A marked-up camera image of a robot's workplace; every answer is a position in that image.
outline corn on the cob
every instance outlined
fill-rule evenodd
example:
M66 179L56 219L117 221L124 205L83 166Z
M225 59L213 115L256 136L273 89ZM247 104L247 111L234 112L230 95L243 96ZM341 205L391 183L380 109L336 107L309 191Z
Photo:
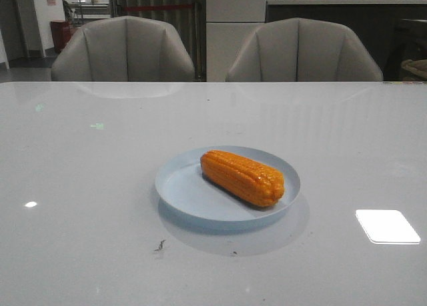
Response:
M252 159L211 150L201 156L200 163L208 179L256 206L272 206L285 192L283 174Z

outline corrugated metal wall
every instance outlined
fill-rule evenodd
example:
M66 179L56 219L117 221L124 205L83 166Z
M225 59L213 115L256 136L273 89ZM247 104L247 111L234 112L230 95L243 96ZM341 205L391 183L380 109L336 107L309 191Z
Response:
M114 16L133 15L171 23L177 29L193 59L196 76L205 78L205 0L112 0ZM126 12L124 7L163 6L196 3L195 9Z

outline floor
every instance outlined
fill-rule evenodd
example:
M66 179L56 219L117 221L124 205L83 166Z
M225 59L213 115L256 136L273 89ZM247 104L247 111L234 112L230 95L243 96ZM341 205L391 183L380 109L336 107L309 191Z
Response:
M20 58L9 61L10 69L0 68L0 83L9 81L51 81L51 66L55 58Z

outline light blue plate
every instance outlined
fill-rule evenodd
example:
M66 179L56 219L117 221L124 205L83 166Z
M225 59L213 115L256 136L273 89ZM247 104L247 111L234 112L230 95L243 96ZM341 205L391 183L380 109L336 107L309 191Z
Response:
M210 183L201 173L200 157L210 149L230 151L280 170L285 194L273 207L257 209ZM295 169L272 154L238 146L193 149L168 161L157 173L155 188L167 206L181 218L200 227L246 230L269 225L284 216L300 192Z

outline chair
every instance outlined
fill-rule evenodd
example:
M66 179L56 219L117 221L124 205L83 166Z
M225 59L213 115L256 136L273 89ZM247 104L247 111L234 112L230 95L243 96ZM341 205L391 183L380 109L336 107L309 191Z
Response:
M263 24L244 41L226 81L382 81L357 35L326 21Z
M123 16L90 22L58 55L53 81L193 81L194 66L169 23Z

